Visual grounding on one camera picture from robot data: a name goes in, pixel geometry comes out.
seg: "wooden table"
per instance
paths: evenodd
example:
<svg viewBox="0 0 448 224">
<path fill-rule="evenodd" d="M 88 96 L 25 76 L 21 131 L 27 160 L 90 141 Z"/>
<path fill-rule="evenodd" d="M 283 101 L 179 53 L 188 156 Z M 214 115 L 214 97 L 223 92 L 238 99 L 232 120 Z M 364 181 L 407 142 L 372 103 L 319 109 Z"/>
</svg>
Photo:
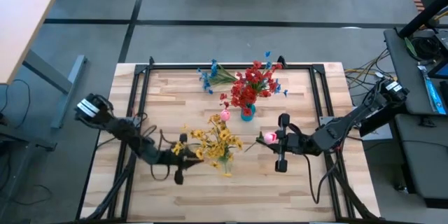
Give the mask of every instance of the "wooden table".
<svg viewBox="0 0 448 224">
<path fill-rule="evenodd" d="M 54 2 L 55 0 L 0 0 L 0 84 L 10 85 L 22 64 L 49 82 L 63 94 L 52 124 L 59 128 L 87 59 L 84 55 L 78 56 L 66 77 L 30 50 Z"/>
<path fill-rule="evenodd" d="M 116 116 L 125 116 L 130 95 L 135 64 L 119 64 L 111 88 L 109 101 Z M 351 110 L 351 100 L 341 63 L 325 63 L 325 71 L 336 116 L 344 116 Z M 277 129 L 280 113 L 289 113 L 305 134 L 317 128 L 313 94 L 308 71 L 282 70 L 274 74 L 288 97 L 282 94 L 256 103 L 257 112 L 251 122 L 243 122 L 240 110 L 231 108 L 228 127 L 244 141 L 244 149 L 250 146 L 259 131 Z M 208 128 L 209 116 L 220 113 L 219 94 L 229 92 L 229 86 L 215 88 L 215 93 L 204 93 L 198 74 L 194 70 L 152 70 L 145 112 L 148 119 L 143 129 L 157 125 L 168 140 L 179 139 L 182 126 Z M 159 139 L 159 134 L 152 135 Z M 110 139 L 102 132 L 99 142 Z M 112 186 L 120 142 L 112 141 L 99 148 L 94 157 L 81 217 L 91 214 Z M 175 185 L 174 171 L 166 181 L 154 181 L 150 167 L 138 160 L 132 186 L 128 221 L 333 221 L 334 213 L 328 182 L 322 187 L 321 202 L 313 203 L 308 182 L 307 163 L 303 157 L 287 155 L 288 172 L 274 171 L 276 155 L 255 145 L 247 153 L 235 153 L 231 178 L 223 177 L 208 164 L 199 164 L 184 172 L 184 184 Z M 344 158 L 349 182 L 360 199 L 372 213 L 379 216 L 363 145 L 347 139 Z M 325 174 L 323 156 L 310 157 L 314 190 Z M 154 166 L 156 176 L 163 177 L 166 167 Z M 339 200 L 345 213 L 343 196 L 339 188 Z M 121 203 L 118 203 L 117 214 Z"/>
</svg>

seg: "blue vase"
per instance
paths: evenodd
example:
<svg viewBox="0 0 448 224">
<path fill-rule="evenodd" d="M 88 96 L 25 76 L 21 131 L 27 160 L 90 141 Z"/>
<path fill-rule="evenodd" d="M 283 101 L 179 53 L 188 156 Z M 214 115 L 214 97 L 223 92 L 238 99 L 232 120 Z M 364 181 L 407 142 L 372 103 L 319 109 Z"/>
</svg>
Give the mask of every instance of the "blue vase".
<svg viewBox="0 0 448 224">
<path fill-rule="evenodd" d="M 243 121 L 245 121 L 245 122 L 250 122 L 250 121 L 252 121 L 253 116 L 255 115 L 256 108 L 255 108 L 255 104 L 248 105 L 247 107 L 251 108 L 252 114 L 251 115 L 244 115 L 243 114 L 243 109 L 241 109 L 241 119 L 243 119 Z"/>
</svg>

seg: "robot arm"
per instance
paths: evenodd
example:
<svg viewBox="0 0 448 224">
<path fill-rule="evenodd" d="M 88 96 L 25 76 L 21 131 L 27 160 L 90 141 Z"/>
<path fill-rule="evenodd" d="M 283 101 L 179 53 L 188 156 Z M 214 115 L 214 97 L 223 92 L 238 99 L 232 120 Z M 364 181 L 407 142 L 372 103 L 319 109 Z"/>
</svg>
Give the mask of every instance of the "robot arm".
<svg viewBox="0 0 448 224">
<path fill-rule="evenodd" d="M 358 108 L 344 117 L 334 118 L 316 129 L 312 135 L 301 133 L 297 126 L 289 123 L 288 114 L 281 114 L 279 116 L 280 129 L 276 131 L 279 142 L 267 145 L 260 137 L 257 138 L 257 142 L 279 154 L 279 161 L 284 160 L 285 152 L 317 156 L 323 151 L 339 148 L 354 125 L 375 111 L 401 105 L 408 93 L 409 91 L 397 82 L 383 78 L 366 94 L 363 103 Z M 286 133 L 287 128 L 290 128 L 293 133 Z"/>
<path fill-rule="evenodd" d="M 136 118 L 117 118 L 113 115 L 113 105 L 98 94 L 89 94 L 76 106 L 75 118 L 93 129 L 105 130 L 118 140 L 124 141 L 135 155 L 150 165 L 176 165 L 178 171 L 175 175 L 177 184 L 182 184 L 181 172 L 197 163 L 202 162 L 191 150 L 184 148 L 179 155 L 175 155 L 171 148 L 159 150 L 155 141 L 149 136 L 140 134 Z M 182 134 L 180 141 L 186 143 L 187 136 Z"/>
</svg>

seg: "workbench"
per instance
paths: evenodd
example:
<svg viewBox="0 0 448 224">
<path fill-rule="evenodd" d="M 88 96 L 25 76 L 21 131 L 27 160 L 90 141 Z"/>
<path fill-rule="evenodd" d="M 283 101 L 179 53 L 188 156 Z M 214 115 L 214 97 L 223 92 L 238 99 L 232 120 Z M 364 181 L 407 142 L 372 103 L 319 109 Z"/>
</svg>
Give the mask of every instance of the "workbench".
<svg viewBox="0 0 448 224">
<path fill-rule="evenodd" d="M 296 64 L 298 67 L 293 69 L 292 66 Z M 198 81 L 197 66 L 191 65 L 189 68 L 188 65 L 154 64 L 148 73 L 146 100 L 141 103 L 140 94 L 144 90 L 140 89 L 145 86 L 141 78 L 138 80 L 136 95 L 132 94 L 135 72 L 140 65 L 118 64 L 108 97 L 114 106 L 115 116 L 125 117 L 130 96 L 135 96 L 130 109 L 135 114 L 139 104 L 145 105 L 144 112 L 148 114 L 148 119 L 141 128 L 145 130 L 150 125 L 157 125 L 158 129 L 151 135 L 156 144 L 160 137 L 159 129 L 163 130 L 164 136 L 170 141 L 179 140 L 185 123 L 192 129 L 208 129 L 209 116 L 223 110 L 219 106 L 220 93 L 230 93 L 231 86 L 214 88 L 214 94 L 205 93 L 202 83 Z M 288 69 L 276 71 L 273 78 L 279 79 L 282 89 L 288 90 L 288 96 L 277 94 L 269 98 L 258 98 L 255 118 L 251 122 L 242 121 L 240 108 L 230 107 L 231 119 L 227 126 L 244 142 L 244 150 L 253 144 L 260 130 L 277 130 L 277 120 L 281 113 L 289 113 L 292 123 L 305 134 L 311 134 L 319 126 L 316 111 L 322 110 L 322 116 L 330 113 L 326 106 L 326 92 L 331 98 L 331 113 L 334 116 L 344 116 L 351 111 L 349 90 L 339 62 L 291 63 L 288 64 Z M 318 92 L 314 92 L 312 87 L 316 87 Z M 110 134 L 101 132 L 98 143 L 111 137 Z M 120 141 L 114 140 L 96 151 L 78 218 L 89 216 L 111 189 L 120 145 Z M 277 156 L 272 151 L 256 144 L 246 153 L 235 152 L 232 177 L 224 177 L 217 169 L 202 163 L 184 172 L 183 185 L 174 183 L 175 168 L 171 168 L 166 181 L 154 181 L 150 166 L 137 160 L 129 202 L 126 203 L 125 200 L 122 203 L 127 187 L 123 186 L 118 194 L 114 215 L 121 215 L 128 222 L 333 221 L 335 205 L 329 183 L 324 182 L 321 202 L 315 204 L 309 189 L 306 160 L 300 156 L 287 155 L 288 172 L 281 174 L 274 171 L 276 159 Z M 343 159 L 351 187 L 367 208 L 379 216 L 362 143 L 347 139 Z M 327 171 L 326 163 L 324 155 L 310 156 L 310 160 L 316 192 L 319 180 Z M 158 178 L 163 178 L 166 171 L 165 166 L 154 166 L 154 173 Z M 341 206 L 342 215 L 346 216 L 344 196 L 338 185 L 337 188 L 337 203 Z M 126 213 L 122 212 L 124 204 L 129 205 Z"/>
</svg>

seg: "flower vase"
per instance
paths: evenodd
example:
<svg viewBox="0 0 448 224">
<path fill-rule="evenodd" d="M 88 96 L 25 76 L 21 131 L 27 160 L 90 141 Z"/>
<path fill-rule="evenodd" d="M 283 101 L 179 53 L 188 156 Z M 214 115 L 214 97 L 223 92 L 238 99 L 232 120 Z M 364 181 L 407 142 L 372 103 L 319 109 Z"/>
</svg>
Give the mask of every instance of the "flower vase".
<svg viewBox="0 0 448 224">
<path fill-rule="evenodd" d="M 255 115 L 256 108 L 255 108 L 255 104 L 249 104 L 247 107 L 251 109 L 251 114 L 244 115 L 243 109 L 241 109 L 241 119 L 243 119 L 243 121 L 245 121 L 245 122 L 250 122 L 250 121 L 252 121 L 253 116 Z"/>
<path fill-rule="evenodd" d="M 228 157 L 218 158 L 218 163 L 220 165 L 220 170 L 224 176 L 232 176 L 232 164 L 233 161 Z"/>
</svg>

